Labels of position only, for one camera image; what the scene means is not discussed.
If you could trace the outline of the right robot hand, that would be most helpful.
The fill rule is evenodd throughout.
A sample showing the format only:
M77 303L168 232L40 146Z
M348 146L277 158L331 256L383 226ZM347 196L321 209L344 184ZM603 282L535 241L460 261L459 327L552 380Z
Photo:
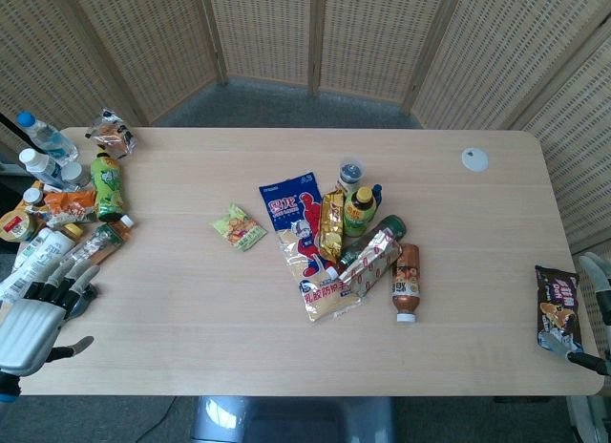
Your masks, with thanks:
M610 261L593 252L586 252L579 257L579 263L593 284L605 325L607 346L610 346ZM566 354L566 359L573 364L595 371L601 376L610 375L610 358L603 360L587 353L569 352Z

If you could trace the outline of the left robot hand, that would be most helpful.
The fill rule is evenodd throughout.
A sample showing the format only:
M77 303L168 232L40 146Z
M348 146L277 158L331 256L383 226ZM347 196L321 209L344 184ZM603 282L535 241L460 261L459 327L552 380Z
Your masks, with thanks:
M86 336L69 346L55 344L66 323L82 315L97 296L92 280L98 272L89 260L68 260L47 265L34 278L1 322L3 374L30 376L44 364L74 357L94 342Z

